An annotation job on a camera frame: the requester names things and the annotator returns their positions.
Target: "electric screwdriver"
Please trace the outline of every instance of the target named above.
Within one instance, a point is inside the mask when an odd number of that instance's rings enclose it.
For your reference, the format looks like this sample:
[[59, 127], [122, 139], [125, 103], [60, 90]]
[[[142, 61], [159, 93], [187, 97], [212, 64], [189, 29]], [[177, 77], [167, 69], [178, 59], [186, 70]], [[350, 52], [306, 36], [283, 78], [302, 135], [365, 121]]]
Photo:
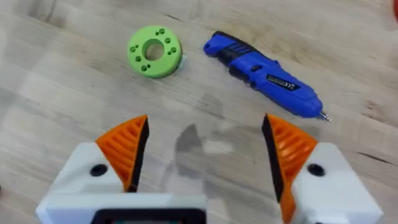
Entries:
[[322, 102], [314, 90], [286, 72], [278, 61], [272, 60], [251, 45], [216, 31], [203, 50], [229, 68], [229, 73], [278, 105], [303, 118], [332, 120], [322, 111]]

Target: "green 3d printed part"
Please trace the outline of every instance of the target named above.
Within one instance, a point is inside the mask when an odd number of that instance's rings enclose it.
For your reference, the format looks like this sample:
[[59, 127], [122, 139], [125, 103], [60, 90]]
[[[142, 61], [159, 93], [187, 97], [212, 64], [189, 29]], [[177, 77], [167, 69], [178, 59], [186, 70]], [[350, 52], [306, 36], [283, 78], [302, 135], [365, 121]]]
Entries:
[[[146, 52], [149, 46], [163, 45], [163, 55], [157, 60], [149, 60]], [[131, 67], [149, 78], [162, 78], [174, 72], [181, 62], [180, 41], [173, 32], [162, 26], [147, 26], [136, 32], [127, 47], [127, 57]]]

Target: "black screw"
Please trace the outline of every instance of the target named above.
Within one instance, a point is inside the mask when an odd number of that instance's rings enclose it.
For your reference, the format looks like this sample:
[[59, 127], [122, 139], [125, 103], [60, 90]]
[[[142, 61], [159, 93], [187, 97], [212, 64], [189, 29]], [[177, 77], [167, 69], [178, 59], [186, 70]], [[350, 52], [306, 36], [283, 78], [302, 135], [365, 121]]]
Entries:
[[307, 170], [309, 171], [309, 173], [311, 173], [312, 175], [315, 175], [317, 177], [323, 177], [325, 175], [324, 168], [318, 164], [308, 165]]
[[260, 70], [260, 69], [262, 69], [262, 66], [261, 66], [261, 65], [255, 65], [255, 66], [253, 66], [253, 67], [251, 68], [251, 71], [252, 71], [252, 72], [256, 72], [257, 70]]
[[97, 164], [93, 166], [90, 170], [90, 174], [93, 177], [99, 177], [101, 175], [104, 175], [108, 171], [108, 167], [105, 164]]

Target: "blue screwdriver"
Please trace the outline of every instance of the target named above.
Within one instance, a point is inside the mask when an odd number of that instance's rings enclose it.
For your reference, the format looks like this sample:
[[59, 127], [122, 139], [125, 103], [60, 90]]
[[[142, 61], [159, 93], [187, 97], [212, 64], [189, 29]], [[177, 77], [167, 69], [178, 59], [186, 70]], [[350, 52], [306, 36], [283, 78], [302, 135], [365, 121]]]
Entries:
[[308, 85], [287, 73], [278, 61], [272, 60], [251, 45], [216, 31], [203, 50], [229, 68], [229, 73], [251, 85], [294, 115], [303, 118], [332, 120], [322, 111], [322, 102]]

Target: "orange gripper pad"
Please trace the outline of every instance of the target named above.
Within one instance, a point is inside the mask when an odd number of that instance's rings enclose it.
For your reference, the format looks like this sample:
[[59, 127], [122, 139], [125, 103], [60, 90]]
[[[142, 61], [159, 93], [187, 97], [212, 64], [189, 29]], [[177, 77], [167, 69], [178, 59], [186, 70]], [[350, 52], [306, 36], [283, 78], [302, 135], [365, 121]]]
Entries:
[[148, 137], [148, 119], [143, 115], [116, 126], [96, 140], [125, 192], [137, 191]]
[[264, 118], [262, 132], [282, 218], [289, 223], [295, 211], [293, 181], [318, 142], [293, 124], [270, 114]]

